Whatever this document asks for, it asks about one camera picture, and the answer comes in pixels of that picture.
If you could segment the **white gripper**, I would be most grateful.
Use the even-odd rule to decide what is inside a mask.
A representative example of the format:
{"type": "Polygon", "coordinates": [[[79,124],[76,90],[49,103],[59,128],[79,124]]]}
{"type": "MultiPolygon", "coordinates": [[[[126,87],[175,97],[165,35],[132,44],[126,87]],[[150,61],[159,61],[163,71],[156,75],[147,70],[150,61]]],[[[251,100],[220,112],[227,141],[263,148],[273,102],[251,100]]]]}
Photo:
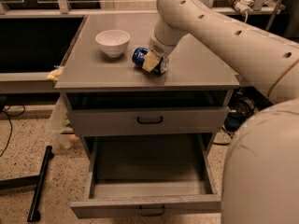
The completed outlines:
{"type": "Polygon", "coordinates": [[[153,32],[149,36],[149,51],[144,56],[142,68],[147,72],[151,72],[160,62],[161,57],[168,57],[175,49],[174,45],[165,45],[160,42],[153,32]]]}

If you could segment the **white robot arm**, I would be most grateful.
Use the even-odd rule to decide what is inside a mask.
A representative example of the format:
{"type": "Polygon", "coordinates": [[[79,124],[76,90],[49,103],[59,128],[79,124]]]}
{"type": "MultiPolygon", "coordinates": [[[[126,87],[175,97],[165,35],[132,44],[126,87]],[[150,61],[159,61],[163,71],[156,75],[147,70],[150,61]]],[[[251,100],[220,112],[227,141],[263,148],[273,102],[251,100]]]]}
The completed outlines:
{"type": "Polygon", "coordinates": [[[157,10],[153,56],[169,56],[193,35],[271,102],[243,123],[227,150],[221,224],[299,224],[297,44],[221,15],[207,0],[157,0],[157,10]]]}

